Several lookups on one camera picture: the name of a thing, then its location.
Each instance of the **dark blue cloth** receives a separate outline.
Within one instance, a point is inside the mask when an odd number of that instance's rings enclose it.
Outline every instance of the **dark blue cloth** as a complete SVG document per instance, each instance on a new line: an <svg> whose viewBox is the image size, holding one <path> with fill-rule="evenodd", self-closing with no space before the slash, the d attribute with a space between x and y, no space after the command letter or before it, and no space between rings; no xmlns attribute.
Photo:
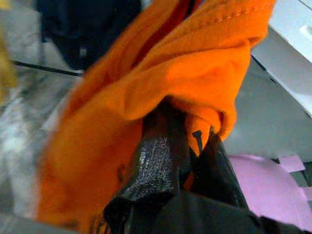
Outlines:
<svg viewBox="0 0 312 234"><path fill-rule="evenodd" d="M43 40L50 38L72 69L85 70L140 13L141 1L37 0L37 10Z"/></svg>

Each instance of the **tiled floor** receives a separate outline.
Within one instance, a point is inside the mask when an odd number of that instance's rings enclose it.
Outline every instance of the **tiled floor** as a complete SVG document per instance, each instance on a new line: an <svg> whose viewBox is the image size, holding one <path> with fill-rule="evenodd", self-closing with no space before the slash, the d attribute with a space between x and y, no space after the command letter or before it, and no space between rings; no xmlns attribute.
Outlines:
<svg viewBox="0 0 312 234"><path fill-rule="evenodd" d="M40 64L38 14L30 2L13 1L12 11L0 11L0 22L12 59ZM53 44L45 48L47 66L70 71ZM42 125L78 78L16 69L21 88L0 109L0 212L31 216L36 162L48 138ZM225 142L229 154L269 158L298 154L303 161L312 161L312 119L253 61L236 106L237 124Z"/></svg>

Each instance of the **white surface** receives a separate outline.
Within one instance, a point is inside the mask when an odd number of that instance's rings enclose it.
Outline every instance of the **white surface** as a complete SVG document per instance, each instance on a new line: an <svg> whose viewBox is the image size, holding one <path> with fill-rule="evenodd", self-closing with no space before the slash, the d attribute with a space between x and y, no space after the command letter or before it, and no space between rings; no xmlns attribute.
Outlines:
<svg viewBox="0 0 312 234"><path fill-rule="evenodd" d="M311 0L303 0L307 5ZM299 0L278 0L270 26L289 44L312 62L312 41L300 32L302 26L312 25L312 10Z"/></svg>
<svg viewBox="0 0 312 234"><path fill-rule="evenodd" d="M312 63L271 28L252 55L312 116Z"/></svg>

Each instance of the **stitching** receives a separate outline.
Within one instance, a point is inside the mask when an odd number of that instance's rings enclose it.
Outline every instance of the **stitching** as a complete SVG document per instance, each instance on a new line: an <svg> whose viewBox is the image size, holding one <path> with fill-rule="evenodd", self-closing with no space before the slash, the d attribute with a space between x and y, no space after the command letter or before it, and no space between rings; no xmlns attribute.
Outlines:
<svg viewBox="0 0 312 234"><path fill-rule="evenodd" d="M239 12L237 13L232 13L230 15L226 15L226 16L222 16L220 18L216 18L216 19L213 19L213 20L210 20L208 22L200 22L198 25L194 26L194 24L192 25L192 28L190 30L186 30L184 33L182 33L181 35L179 35L179 38L180 37L183 37L185 36L186 34L188 33L191 33L191 32L194 32L194 31L197 31L197 30L200 30L202 29L203 27L206 27L210 24L213 24L213 23L219 23L219 22L222 22L224 20L229 20L231 18L234 18L234 17L238 17L238 16L242 16L242 15L246 15L246 14L249 14L249 13L253 13L253 12L257 12L257 11L261 11L261 10L264 10L266 8L270 8L271 6L274 5L274 1L273 2L270 2L268 4L265 4L265 5L262 5L262 6L259 6L259 7L251 7L249 9L245 9L245 10L240 10ZM171 39L170 41L166 42L164 45L162 46L165 46L167 45L168 43L171 43L172 41L176 40L177 37Z"/></svg>
<svg viewBox="0 0 312 234"><path fill-rule="evenodd" d="M263 5L261 7L251 7L250 9L246 9L246 10L241 10L239 11L238 13L233 13L231 15L228 15L228 16L223 16L221 18L218 18L218 19L214 19L213 21L214 22L221 22L223 20L228 20L228 19L231 19L231 18L234 18L234 17L238 17L240 15L246 15L246 14L249 14L249 13L252 13L252 12L257 12L257 11L261 11L261 10L264 10L270 6L272 6L274 3L271 3L271 4L266 4L266 5Z"/></svg>

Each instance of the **orange t-shirt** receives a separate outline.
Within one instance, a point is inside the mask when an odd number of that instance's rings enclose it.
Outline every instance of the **orange t-shirt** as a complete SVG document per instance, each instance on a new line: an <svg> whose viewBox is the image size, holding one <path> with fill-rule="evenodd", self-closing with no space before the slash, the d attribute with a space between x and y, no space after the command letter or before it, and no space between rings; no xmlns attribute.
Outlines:
<svg viewBox="0 0 312 234"><path fill-rule="evenodd" d="M274 0L208 0L186 20L189 0L155 0L72 94L39 174L38 220L89 232L119 189L117 171L139 145L142 118L165 98L185 129L224 139L253 46Z"/></svg>

